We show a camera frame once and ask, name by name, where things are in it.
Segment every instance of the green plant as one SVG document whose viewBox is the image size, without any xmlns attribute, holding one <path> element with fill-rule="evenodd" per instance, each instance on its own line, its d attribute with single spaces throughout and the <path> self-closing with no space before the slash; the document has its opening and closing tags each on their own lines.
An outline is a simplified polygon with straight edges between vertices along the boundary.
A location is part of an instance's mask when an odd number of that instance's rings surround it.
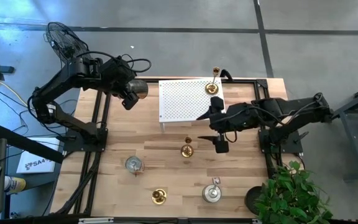
<svg viewBox="0 0 358 224">
<path fill-rule="evenodd" d="M 327 209 L 328 201 L 322 202 L 319 190 L 308 181 L 310 171 L 300 170 L 298 162 L 289 167 L 277 167 L 274 179 L 262 184 L 262 193 L 256 200 L 259 220 L 262 223 L 322 223 L 333 215 Z"/>
</svg>

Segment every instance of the fan grille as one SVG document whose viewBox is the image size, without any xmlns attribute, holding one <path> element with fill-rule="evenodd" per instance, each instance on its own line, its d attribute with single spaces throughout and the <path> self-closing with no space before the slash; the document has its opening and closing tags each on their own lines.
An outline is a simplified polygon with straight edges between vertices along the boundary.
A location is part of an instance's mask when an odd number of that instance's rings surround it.
<svg viewBox="0 0 358 224">
<path fill-rule="evenodd" d="M 50 22 L 47 26 L 46 36 L 50 46 L 64 63 L 89 51 L 88 45 L 80 40 L 70 28 L 60 22 Z"/>
</svg>

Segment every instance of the concrete floor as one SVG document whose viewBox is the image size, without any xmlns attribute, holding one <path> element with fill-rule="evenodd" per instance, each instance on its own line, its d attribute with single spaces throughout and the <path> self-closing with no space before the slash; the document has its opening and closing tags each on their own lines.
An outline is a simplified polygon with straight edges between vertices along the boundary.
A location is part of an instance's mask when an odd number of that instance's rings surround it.
<svg viewBox="0 0 358 224">
<path fill-rule="evenodd" d="M 266 29 L 358 30 L 358 0 L 260 0 Z M 168 27 L 257 29 L 252 0 L 0 0 L 0 23 L 46 24 L 60 21 L 83 27 Z M 0 30 L 0 64 L 16 68 L 6 83 L 28 98 L 60 68 L 41 31 Z M 210 76 L 211 67 L 234 77 L 266 77 L 259 34 L 161 32 L 77 32 L 91 50 L 131 54 L 153 62 L 142 75 Z M 333 109 L 358 91 L 358 35 L 267 35 L 274 77 L 284 78 L 290 99 L 323 92 Z M 12 96 L 5 88 L 1 91 Z M 59 102 L 78 97 L 78 90 Z M 17 111 L 22 108 L 10 102 Z M 71 111 L 75 104 L 65 105 Z M 30 116 L 29 134 L 48 134 Z M 0 103 L 0 124 L 14 129 L 17 116 Z M 334 218 L 358 218 L 358 181 L 344 174 L 358 169 L 342 124 L 309 124 L 302 140 L 306 168 L 331 197 Z M 52 185 L 12 198 L 11 211 L 40 215 Z"/>
</svg>

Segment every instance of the black pot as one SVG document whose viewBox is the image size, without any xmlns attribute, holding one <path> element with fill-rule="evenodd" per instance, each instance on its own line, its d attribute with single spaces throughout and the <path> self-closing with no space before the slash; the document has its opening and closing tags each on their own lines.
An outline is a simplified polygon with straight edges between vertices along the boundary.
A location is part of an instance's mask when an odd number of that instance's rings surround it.
<svg viewBox="0 0 358 224">
<path fill-rule="evenodd" d="M 255 202 L 261 194 L 262 194 L 262 187 L 256 186 L 249 189 L 244 199 L 244 203 L 247 206 L 247 208 L 255 215 L 259 215 L 259 209 L 255 207 Z"/>
</svg>

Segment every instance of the wooden table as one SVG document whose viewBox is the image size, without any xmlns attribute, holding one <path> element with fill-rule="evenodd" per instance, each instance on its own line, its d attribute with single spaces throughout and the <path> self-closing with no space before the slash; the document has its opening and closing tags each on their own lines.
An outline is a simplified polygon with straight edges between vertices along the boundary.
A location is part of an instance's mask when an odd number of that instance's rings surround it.
<svg viewBox="0 0 358 224">
<path fill-rule="evenodd" d="M 267 82 L 271 97 L 287 99 L 283 79 L 268 78 Z M 223 84 L 223 91 L 226 108 L 255 99 L 252 85 Z M 81 91 L 75 117 L 84 122 L 91 121 L 95 98 L 96 91 Z M 167 123 L 162 134 L 158 122 L 157 83 L 149 83 L 148 97 L 139 100 L 130 111 L 126 111 L 117 98 L 112 98 L 108 142 L 101 157 L 92 216 L 254 217 L 244 205 L 244 196 L 251 187 L 267 180 L 257 129 L 238 133 L 237 142 L 230 143 L 230 151 L 217 154 L 211 142 L 197 138 L 215 133 L 208 124 L 209 121 Z M 180 154 L 187 136 L 192 138 L 191 145 L 195 149 L 190 158 Z M 228 137 L 234 139 L 233 133 Z M 135 177 L 125 169 L 124 163 L 130 156 L 143 160 L 143 174 Z M 76 189 L 83 157 L 83 152 L 75 152 L 63 161 L 51 212 L 61 208 Z M 283 155 L 284 163 L 290 160 L 297 158 Z M 201 196 L 202 189 L 212 184 L 212 177 L 221 179 L 223 196 L 217 203 L 205 202 Z M 167 192 L 167 201 L 163 205 L 152 202 L 152 192 L 159 188 Z M 84 190 L 81 211 L 87 192 L 88 187 Z"/>
</svg>

